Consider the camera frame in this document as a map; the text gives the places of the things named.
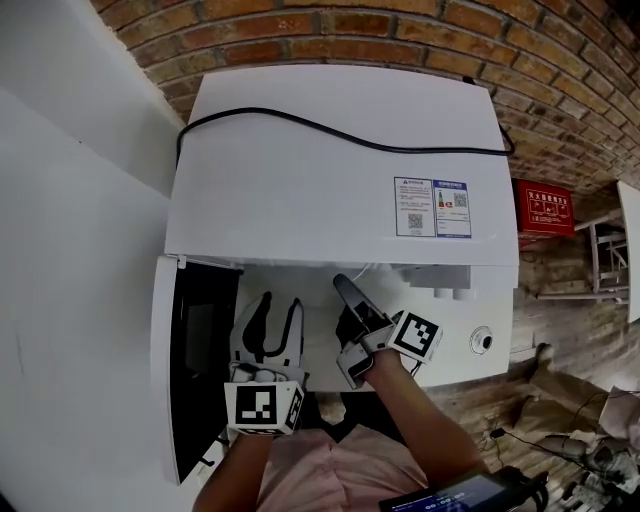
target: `metal stand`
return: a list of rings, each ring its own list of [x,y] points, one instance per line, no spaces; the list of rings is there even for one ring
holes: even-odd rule
[[[541,293],[537,295],[540,300],[598,300],[613,299],[618,304],[627,304],[629,298],[629,269],[628,262],[622,256],[619,249],[627,246],[625,233],[598,236],[596,226],[618,218],[622,215],[622,209],[618,208],[588,222],[577,224],[575,231],[589,230],[591,241],[591,262],[593,272],[592,293]],[[609,255],[609,264],[603,268],[600,262],[599,248],[606,244]]]

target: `monitor screen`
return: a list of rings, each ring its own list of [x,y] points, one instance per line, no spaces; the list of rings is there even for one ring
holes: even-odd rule
[[[391,510],[393,512],[466,512],[497,496],[504,489],[502,485],[486,476],[476,475],[464,482],[437,491],[431,496],[395,505]]]

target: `fire extinguisher box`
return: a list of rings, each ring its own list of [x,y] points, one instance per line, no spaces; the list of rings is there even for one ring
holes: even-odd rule
[[[520,247],[537,240],[573,235],[571,192],[534,181],[512,182]]]

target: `pink shirt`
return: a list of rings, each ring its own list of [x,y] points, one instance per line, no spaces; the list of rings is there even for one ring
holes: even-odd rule
[[[358,425],[339,444],[320,429],[276,439],[258,512],[370,511],[427,487],[406,447]]]

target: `open cabinet door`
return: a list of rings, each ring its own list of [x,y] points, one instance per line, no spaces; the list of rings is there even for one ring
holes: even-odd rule
[[[163,472],[180,485],[227,424],[240,271],[161,256],[151,313],[151,387]]]

